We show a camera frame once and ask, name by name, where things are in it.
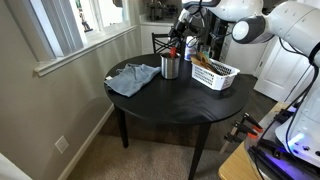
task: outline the round table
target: round table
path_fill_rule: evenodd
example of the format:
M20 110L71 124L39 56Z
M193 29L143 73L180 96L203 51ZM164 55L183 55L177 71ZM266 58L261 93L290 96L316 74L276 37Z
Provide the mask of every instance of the round table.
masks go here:
M115 65L106 76L116 76L127 63L161 67L159 54L130 58ZM192 64L180 59L179 76L168 80L157 74L131 97L122 96L105 85L105 91L118 113L124 147L128 147L125 112L152 123L199 125L189 179L193 179L212 123L239 112L247 103L249 90L241 77L222 91L212 90L191 77Z

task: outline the wooden chair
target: wooden chair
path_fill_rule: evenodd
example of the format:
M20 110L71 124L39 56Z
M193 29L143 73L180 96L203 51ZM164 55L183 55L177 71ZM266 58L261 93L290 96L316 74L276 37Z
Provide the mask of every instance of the wooden chair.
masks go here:
M168 34L155 34L152 33L153 53L161 53L162 51L169 49L177 43L177 39L169 42Z

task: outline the plastic basket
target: plastic basket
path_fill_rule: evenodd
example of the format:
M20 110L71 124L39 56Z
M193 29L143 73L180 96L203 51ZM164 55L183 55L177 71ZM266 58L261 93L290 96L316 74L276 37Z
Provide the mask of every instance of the plastic basket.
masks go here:
M210 59L212 66L222 75L215 74L201 66L192 63L192 78L213 90L223 90L231 86L233 79L240 72L239 69Z

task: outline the blue cloth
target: blue cloth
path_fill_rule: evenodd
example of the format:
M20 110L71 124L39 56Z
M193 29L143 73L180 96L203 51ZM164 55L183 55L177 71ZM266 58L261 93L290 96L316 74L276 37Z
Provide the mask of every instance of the blue cloth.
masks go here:
M143 85L149 83L160 71L160 67L154 68L145 64L126 64L124 69L117 70L119 73L117 76L110 80L105 80L104 83L115 92L131 97Z

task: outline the wall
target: wall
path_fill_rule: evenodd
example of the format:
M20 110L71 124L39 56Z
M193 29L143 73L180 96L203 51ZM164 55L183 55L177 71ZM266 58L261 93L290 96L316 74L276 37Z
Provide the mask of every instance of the wall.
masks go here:
M134 23L141 4L130 1ZM57 179L111 107L105 74L141 54L140 30L38 77L37 62L3 0L0 24L0 152L33 179ZM62 135L70 144L64 154L54 146Z

